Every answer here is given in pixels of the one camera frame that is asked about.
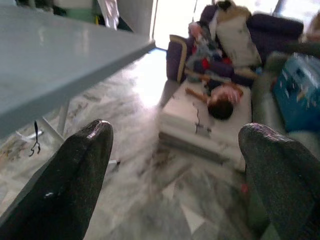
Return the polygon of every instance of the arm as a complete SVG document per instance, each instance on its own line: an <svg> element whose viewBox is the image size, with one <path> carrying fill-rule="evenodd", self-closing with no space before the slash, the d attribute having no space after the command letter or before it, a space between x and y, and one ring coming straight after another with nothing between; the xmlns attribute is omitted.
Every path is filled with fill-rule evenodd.
<svg viewBox="0 0 320 240"><path fill-rule="evenodd" d="M238 91L240 96L242 97L244 95L244 91L240 87L238 87L235 83L233 82L226 82L224 85L232 87L234 90Z"/></svg>
<svg viewBox="0 0 320 240"><path fill-rule="evenodd" d="M192 70L187 69L187 68L184 70L184 73L187 74L187 75L190 75L192 77L199 78L199 79L201 79L202 81L204 81L206 83L211 80L210 75L200 74L200 73L197 73L197 72L192 71Z"/></svg>
<svg viewBox="0 0 320 240"><path fill-rule="evenodd" d="M189 87L187 87L185 89L185 92L186 92L186 94L194 96L195 98L199 99L200 101L204 102L205 104L207 104L208 99L210 99L210 97L208 95L195 92Z"/></svg>

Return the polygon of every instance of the floor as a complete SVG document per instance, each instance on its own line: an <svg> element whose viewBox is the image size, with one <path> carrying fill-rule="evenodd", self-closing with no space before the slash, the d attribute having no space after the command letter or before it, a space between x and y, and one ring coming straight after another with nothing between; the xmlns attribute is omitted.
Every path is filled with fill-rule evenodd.
<svg viewBox="0 0 320 240"><path fill-rule="evenodd" d="M107 120L115 132L111 158L121 160L107 169L85 239L255 239L246 225L243 174L159 144L159 113L176 87L166 84L165 64L165 52L155 50L71 100L66 137L94 119ZM57 124L56 111L47 118ZM39 142L40 153L29 157L33 141L17 134L2 139L0 214L54 153L47 133Z"/></svg>

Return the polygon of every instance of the white table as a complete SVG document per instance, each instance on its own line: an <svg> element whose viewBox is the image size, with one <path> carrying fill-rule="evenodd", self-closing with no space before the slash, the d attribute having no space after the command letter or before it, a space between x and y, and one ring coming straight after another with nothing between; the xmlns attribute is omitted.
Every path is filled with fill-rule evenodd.
<svg viewBox="0 0 320 240"><path fill-rule="evenodd" d="M39 120L62 143L65 103L154 47L147 36L0 7L0 138ZM57 131L41 116L63 104Z"/></svg>

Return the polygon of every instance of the white mattress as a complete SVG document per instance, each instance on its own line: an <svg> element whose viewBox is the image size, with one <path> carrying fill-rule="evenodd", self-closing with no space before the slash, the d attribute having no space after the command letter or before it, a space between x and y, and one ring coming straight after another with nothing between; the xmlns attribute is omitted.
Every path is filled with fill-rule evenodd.
<svg viewBox="0 0 320 240"><path fill-rule="evenodd" d="M187 95L186 87L203 92L202 83L185 81L162 110L160 131L190 144L218 153L231 165L244 171L245 163L238 144L238 133L252 121L251 91L240 86L243 97L228 120L221 121L209 115L206 104Z"/></svg>

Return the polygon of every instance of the sofa cushion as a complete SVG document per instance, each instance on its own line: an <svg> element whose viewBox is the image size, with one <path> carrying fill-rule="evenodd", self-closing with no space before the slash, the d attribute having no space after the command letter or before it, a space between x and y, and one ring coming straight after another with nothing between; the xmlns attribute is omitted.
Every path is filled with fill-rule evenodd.
<svg viewBox="0 0 320 240"><path fill-rule="evenodd" d="M248 18L251 17L251 13L246 7L233 5L230 6L226 11L220 10L216 21L217 24L220 24L239 16L245 17L245 19L248 20Z"/></svg>
<svg viewBox="0 0 320 240"><path fill-rule="evenodd" d="M252 103L261 103L265 95L271 94L271 85L277 80L277 74L264 71L262 75L254 81L252 85Z"/></svg>
<svg viewBox="0 0 320 240"><path fill-rule="evenodd" d="M261 63L244 16L220 23L216 35L234 67L257 66Z"/></svg>
<svg viewBox="0 0 320 240"><path fill-rule="evenodd" d="M286 44L293 41L292 37L280 33L264 32L256 28L248 28L251 34L262 63L265 63L267 57L274 51L281 51Z"/></svg>
<svg viewBox="0 0 320 240"><path fill-rule="evenodd" d="M272 52L266 59L263 71L273 72L275 75L279 75L289 57L290 55L287 53Z"/></svg>
<svg viewBox="0 0 320 240"><path fill-rule="evenodd" d="M297 39L304 30L302 22L263 13L254 14L246 24L248 28L269 34L287 35L291 39Z"/></svg>

